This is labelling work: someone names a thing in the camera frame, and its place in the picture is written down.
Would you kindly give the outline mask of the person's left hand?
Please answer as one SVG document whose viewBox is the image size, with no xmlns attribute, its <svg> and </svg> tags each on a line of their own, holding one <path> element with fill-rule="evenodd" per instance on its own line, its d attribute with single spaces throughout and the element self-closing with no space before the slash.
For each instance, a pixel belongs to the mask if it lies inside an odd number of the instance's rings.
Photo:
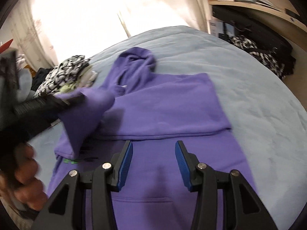
<svg viewBox="0 0 307 230">
<path fill-rule="evenodd" d="M 12 189 L 7 177 L 1 172 L 1 197 L 15 210 L 17 208 L 12 198 L 16 198 L 22 204 L 27 205 L 35 211 L 40 211 L 44 207 L 48 197 L 44 193 L 42 181 L 36 178 L 39 172 L 39 164 L 34 159 L 34 148 L 28 144 L 22 144 L 17 150 L 21 152 L 23 158 L 21 164 L 15 170 L 15 178 L 22 186 L 17 189 Z"/>
</svg>

